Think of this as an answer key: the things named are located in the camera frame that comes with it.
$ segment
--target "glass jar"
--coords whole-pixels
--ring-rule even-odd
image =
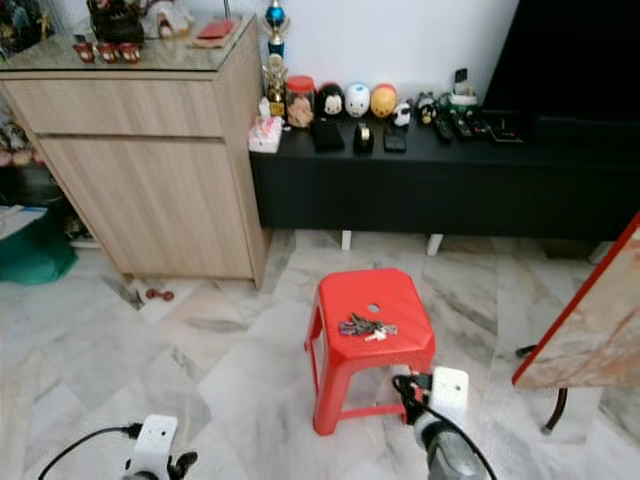
[[[313,78],[295,75],[287,79],[287,119],[289,124],[307,128],[313,120],[315,88]]]

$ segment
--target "yellow round toy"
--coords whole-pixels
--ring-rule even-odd
[[[371,111],[378,118],[388,117],[396,108],[398,95],[393,85],[381,83],[371,94]]]

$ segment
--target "gold trophy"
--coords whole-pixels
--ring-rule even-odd
[[[284,60],[277,53],[272,53],[269,55],[269,66],[263,66],[262,69],[269,84],[267,97],[269,98],[271,115],[284,117],[284,86],[287,78]]]

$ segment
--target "glass top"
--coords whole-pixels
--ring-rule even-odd
[[[251,23],[253,16],[234,18],[234,22],[239,22],[239,25],[234,28],[231,38],[224,47],[212,49],[194,48],[191,46],[191,39],[198,35],[207,23],[218,18],[212,13],[196,13],[194,17],[195,24],[188,37],[170,40],[146,39],[144,48],[140,50],[141,60],[134,65],[124,61],[108,64],[97,56],[95,63],[85,64],[80,60],[73,48],[78,43],[74,35],[84,35],[87,41],[96,43],[87,17],[69,31],[56,34],[16,54],[6,63],[0,64],[0,71],[218,71]]]

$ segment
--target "cable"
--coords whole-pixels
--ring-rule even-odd
[[[142,430],[141,423],[132,423],[125,427],[101,428],[100,430],[96,430],[95,432],[85,435],[80,440],[75,441],[74,443],[69,445],[67,448],[65,448],[62,452],[60,452],[58,455],[56,455],[54,459],[51,460],[46,467],[44,467],[44,470],[42,470],[42,473],[40,474],[40,476],[38,476],[38,480],[44,480],[45,475],[49,472],[49,470],[53,468],[53,466],[56,463],[60,461],[62,457],[64,457],[67,453],[69,453],[70,451],[72,451],[73,449],[75,449],[76,447],[78,447],[79,445],[83,444],[84,442],[86,442],[87,440],[93,437],[97,437],[98,435],[102,435],[104,433],[120,432],[120,433],[126,434],[129,438],[135,439],[135,438],[138,438],[138,435],[140,435],[141,430]]]
[[[406,405],[414,408],[418,406],[420,408],[424,408],[427,412],[429,412],[431,415],[436,417],[438,420],[446,423],[449,427],[454,429],[456,433],[458,433],[462,438],[464,438],[464,440],[467,442],[467,444],[469,445],[473,453],[475,453],[476,456],[480,459],[484,467],[487,469],[487,472],[489,473],[489,476],[491,477],[491,479],[498,480],[498,477],[493,471],[493,468],[491,468],[489,461],[482,454],[482,451],[480,451],[480,448],[478,448],[478,446],[473,442],[473,440],[471,440],[469,435],[467,435],[464,432],[464,430],[462,430],[458,425],[456,425],[453,421],[449,420],[447,417],[445,417],[441,413],[438,413],[435,410],[433,410],[426,403],[426,400],[423,400],[422,402],[419,402],[418,400],[416,400],[415,387],[412,385],[419,386],[419,387],[422,387],[422,385],[425,385],[425,386],[428,385],[430,388],[431,381],[427,380],[427,378],[430,378],[430,377],[431,377],[430,375],[425,375],[425,374],[420,374],[418,376],[395,375],[391,379],[391,381],[393,383],[393,387],[398,391],[398,393],[400,393],[403,400],[406,401],[405,408],[406,408]]]

